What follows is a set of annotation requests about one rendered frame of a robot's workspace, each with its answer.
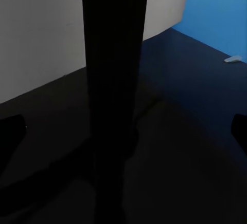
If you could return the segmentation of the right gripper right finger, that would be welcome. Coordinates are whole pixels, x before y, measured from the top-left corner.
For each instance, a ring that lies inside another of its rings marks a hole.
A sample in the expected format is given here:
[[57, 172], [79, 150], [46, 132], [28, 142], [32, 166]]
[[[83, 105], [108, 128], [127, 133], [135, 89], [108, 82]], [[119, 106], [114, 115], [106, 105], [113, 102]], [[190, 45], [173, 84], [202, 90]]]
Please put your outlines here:
[[247, 154], [247, 116], [235, 114], [232, 122], [231, 133]]

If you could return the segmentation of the monitor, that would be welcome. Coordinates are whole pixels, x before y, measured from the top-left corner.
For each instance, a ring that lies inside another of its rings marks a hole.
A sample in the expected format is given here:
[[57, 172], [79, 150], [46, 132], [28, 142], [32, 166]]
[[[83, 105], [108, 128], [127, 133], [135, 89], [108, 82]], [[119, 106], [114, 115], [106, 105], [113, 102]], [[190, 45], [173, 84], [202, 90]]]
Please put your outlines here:
[[0, 205], [73, 166], [104, 195], [125, 184], [142, 42], [182, 22], [186, 0], [0, 0], [0, 103], [86, 66], [90, 137], [50, 167], [0, 189]]

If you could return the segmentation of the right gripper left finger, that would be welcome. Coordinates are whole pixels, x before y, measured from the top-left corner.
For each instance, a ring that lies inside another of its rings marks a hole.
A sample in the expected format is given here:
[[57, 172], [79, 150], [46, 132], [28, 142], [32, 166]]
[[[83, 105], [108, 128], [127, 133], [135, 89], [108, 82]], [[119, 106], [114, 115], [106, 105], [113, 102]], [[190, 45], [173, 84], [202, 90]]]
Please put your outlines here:
[[0, 175], [27, 133], [22, 114], [0, 120]]

